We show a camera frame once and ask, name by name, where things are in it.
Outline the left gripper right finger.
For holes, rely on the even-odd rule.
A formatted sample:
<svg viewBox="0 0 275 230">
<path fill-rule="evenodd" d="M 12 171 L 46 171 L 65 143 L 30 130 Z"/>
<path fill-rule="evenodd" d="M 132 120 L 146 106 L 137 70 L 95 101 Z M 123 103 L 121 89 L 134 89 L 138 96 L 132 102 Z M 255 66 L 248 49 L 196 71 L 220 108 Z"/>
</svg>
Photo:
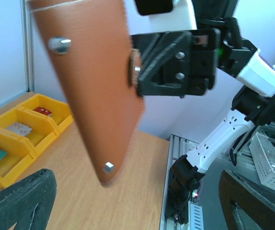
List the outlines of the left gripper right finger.
<svg viewBox="0 0 275 230">
<path fill-rule="evenodd" d="M 245 230 L 239 209 L 242 209 L 261 229 L 275 230 L 275 194 L 233 172 L 222 171 L 218 195 L 229 230 Z"/>
</svg>

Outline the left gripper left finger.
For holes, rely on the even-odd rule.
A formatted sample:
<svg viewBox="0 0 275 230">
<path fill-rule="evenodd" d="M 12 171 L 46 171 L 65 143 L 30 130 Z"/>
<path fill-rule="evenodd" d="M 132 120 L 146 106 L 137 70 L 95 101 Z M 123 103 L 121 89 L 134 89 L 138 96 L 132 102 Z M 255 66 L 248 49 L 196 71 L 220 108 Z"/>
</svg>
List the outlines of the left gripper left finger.
<svg viewBox="0 0 275 230">
<path fill-rule="evenodd" d="M 54 205 L 54 172 L 41 169 L 0 191 L 0 230 L 44 230 Z"/>
</svg>

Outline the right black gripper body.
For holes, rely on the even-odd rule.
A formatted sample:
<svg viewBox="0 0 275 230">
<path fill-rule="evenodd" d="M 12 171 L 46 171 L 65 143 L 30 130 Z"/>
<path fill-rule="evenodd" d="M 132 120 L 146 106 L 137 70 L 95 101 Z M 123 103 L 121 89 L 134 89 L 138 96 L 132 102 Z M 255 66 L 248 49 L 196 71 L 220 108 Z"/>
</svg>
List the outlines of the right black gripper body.
<svg viewBox="0 0 275 230">
<path fill-rule="evenodd" d="M 191 30 L 189 95 L 203 95 L 215 84 L 220 30 Z"/>
</svg>

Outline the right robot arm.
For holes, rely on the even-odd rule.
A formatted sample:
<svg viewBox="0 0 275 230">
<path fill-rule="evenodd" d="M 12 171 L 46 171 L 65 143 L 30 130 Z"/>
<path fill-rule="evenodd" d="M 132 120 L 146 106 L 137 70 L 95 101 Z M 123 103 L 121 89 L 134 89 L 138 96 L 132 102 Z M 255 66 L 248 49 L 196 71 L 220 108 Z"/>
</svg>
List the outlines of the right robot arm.
<svg viewBox="0 0 275 230">
<path fill-rule="evenodd" d="M 192 224 L 193 192 L 215 158 L 275 116 L 275 70 L 241 36 L 235 0 L 137 0 L 153 31 L 133 35 L 143 66 L 131 77 L 139 96 L 202 96 L 219 69 L 243 84 L 223 121 L 169 169 L 164 218 Z"/>
</svg>

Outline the brown leather card holder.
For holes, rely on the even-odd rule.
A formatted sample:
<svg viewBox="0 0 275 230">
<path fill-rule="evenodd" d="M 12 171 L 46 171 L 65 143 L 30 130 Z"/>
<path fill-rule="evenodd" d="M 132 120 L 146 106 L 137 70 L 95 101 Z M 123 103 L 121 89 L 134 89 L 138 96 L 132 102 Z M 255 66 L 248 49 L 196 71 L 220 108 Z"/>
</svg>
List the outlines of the brown leather card holder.
<svg viewBox="0 0 275 230">
<path fill-rule="evenodd" d="M 30 0 L 38 31 L 99 182 L 121 171 L 143 114 L 141 66 L 121 0 Z"/>
</svg>

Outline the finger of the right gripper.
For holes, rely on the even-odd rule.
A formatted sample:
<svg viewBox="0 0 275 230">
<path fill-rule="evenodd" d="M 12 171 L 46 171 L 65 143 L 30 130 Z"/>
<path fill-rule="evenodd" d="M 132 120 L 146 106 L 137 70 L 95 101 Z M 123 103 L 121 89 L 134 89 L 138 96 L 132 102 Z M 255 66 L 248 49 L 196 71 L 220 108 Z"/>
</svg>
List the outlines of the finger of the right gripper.
<svg viewBox="0 0 275 230">
<path fill-rule="evenodd" d="M 133 47 L 141 52 L 137 79 L 138 96 L 189 94 L 191 32 L 175 31 L 135 34 Z"/>
</svg>

